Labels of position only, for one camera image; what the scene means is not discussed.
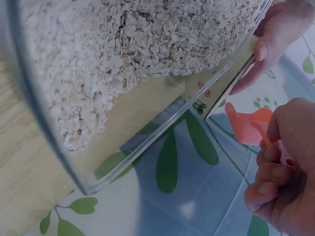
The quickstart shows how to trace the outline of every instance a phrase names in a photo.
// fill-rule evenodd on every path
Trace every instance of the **finger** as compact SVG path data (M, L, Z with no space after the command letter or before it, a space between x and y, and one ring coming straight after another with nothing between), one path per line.
M253 85L258 78L268 70L267 60L256 61L255 65L249 70L249 72L236 84L229 95L235 95L247 87Z
M281 150L277 143L264 147L257 155L257 165L261 166L268 162L280 163Z
M291 215L284 213L284 209L287 207L288 204L297 200L301 193L305 191L304 187L306 179L307 176L303 174L301 170L299 170L294 174L292 180L288 185L281 187L278 192L277 202L274 204L274 208L271 214L271 222L281 224L279 222L280 216L283 216L282 221L290 222Z
M266 12L265 18L262 19L260 22L257 30L255 31L255 35L258 37L262 37L264 34L264 28L266 23L273 18L275 15L279 14L280 12L284 11L286 8L285 4L283 2L277 3L273 6L271 6L268 11Z
M265 203L270 202L277 196L278 190L279 187L274 182L251 184L244 194L247 209L250 212L257 212Z
M256 173L256 182L275 182L278 186L288 184L293 177L293 169L288 165L265 163Z
M262 139L259 143L260 148L266 147L265 141Z
M267 128L267 136L271 140L280 140L279 119L283 114L284 106L279 106L273 112Z

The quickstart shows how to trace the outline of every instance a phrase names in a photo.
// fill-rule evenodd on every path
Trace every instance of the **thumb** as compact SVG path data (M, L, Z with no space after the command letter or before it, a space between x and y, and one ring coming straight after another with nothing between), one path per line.
M254 48L255 65L237 83L230 95L237 94L253 85L263 73L277 64L286 49L285 37L286 33L283 30L277 31L274 26L270 26L269 22L266 24L264 35L259 38Z

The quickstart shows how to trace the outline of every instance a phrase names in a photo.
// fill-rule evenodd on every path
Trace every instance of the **fingernail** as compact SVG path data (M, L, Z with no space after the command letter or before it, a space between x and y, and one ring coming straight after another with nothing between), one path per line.
M267 149L265 150L265 152L264 152L264 158L265 158L265 160L266 161L269 161L270 160L270 146L269 147L267 147Z
M271 176L274 178L281 178L282 175L284 174L284 170L285 170L285 166L273 168L271 170Z
M267 47L266 45L262 44L259 48L260 51L260 60L264 60L267 57Z
M257 189L257 192L261 195L264 195L265 193L268 192L268 189L269 189L269 186L270 186L271 183L262 183L258 189Z

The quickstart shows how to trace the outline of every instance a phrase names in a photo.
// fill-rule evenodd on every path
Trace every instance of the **rolled oats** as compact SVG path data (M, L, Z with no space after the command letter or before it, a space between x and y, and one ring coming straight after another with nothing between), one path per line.
M64 146L83 150L139 79L218 65L263 0L23 0L28 50Z

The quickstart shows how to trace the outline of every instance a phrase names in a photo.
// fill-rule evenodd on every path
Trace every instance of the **wooden surface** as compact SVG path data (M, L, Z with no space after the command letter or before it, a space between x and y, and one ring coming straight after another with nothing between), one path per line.
M74 183L40 133L10 78L0 49L0 235L27 232L73 188ZM107 114L106 130L73 157L87 176L106 157L185 91L184 81L158 78L121 95Z

